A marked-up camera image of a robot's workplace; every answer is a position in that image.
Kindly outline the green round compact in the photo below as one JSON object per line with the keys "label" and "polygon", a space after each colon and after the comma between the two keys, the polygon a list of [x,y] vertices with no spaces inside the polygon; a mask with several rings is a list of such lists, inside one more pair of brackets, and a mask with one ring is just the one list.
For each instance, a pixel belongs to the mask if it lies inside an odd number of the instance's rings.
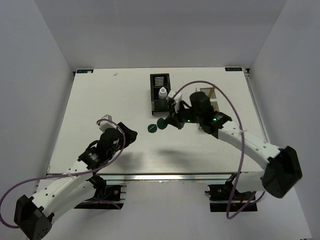
{"label": "green round compact", "polygon": [[156,125],[160,130],[164,130],[165,128],[167,128],[168,123],[164,118],[159,118],[156,122]]}
{"label": "green round compact", "polygon": [[149,133],[155,133],[157,130],[158,130],[158,127],[157,127],[156,124],[150,124],[150,125],[148,125],[148,127],[147,127],[147,131],[148,131]]}

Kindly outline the white lotion bottle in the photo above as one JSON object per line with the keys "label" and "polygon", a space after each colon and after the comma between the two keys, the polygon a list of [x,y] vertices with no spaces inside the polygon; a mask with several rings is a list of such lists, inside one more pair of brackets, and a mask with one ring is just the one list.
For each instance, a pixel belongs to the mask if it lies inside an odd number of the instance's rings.
{"label": "white lotion bottle", "polygon": [[165,87],[161,87],[158,91],[158,98],[160,100],[165,100],[167,98],[168,92]]}

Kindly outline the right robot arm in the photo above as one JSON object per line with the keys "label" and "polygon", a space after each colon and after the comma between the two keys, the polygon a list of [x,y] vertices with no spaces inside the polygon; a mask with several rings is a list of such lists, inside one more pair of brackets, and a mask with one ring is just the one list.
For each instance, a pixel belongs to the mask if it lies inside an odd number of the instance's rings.
{"label": "right robot arm", "polygon": [[205,93],[196,91],[182,100],[181,93],[170,91],[167,96],[169,115],[164,122],[179,130],[186,123],[199,124],[202,130],[218,140],[243,151],[254,160],[261,171],[241,172],[239,178],[230,177],[225,184],[226,195],[236,200],[245,192],[266,191],[276,198],[284,195],[302,178],[303,173],[295,149],[280,148],[251,133],[245,133],[228,115],[215,111]]}

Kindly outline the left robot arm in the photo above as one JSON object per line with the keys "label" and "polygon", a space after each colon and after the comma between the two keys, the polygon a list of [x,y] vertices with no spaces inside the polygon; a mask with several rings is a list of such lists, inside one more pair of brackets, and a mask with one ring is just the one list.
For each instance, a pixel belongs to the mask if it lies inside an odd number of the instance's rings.
{"label": "left robot arm", "polygon": [[138,133],[122,122],[113,126],[113,121],[100,119],[97,124],[100,138],[88,145],[64,177],[17,200],[14,222],[28,239],[43,239],[62,215],[87,200],[99,201],[107,193],[106,181],[98,171],[117,159]]}

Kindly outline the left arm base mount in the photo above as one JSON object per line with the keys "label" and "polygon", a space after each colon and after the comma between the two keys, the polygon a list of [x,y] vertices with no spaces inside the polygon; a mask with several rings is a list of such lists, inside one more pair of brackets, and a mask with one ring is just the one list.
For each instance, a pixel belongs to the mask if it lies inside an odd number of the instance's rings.
{"label": "left arm base mount", "polygon": [[121,210],[126,199],[126,183],[107,183],[101,176],[94,175],[87,180],[94,189],[91,198],[79,203],[75,209]]}

